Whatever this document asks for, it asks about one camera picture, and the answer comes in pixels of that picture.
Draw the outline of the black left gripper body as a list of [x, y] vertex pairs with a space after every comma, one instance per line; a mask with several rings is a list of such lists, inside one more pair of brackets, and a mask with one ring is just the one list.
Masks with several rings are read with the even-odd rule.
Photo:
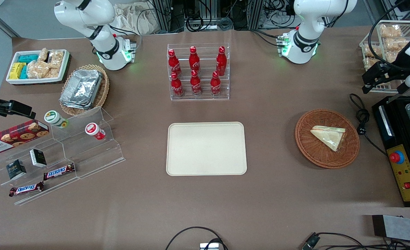
[[383, 83], [388, 83], [395, 80], [405, 80], [410, 76], [410, 63], [391, 66], [390, 63], [382, 63], [383, 68], [386, 70]]

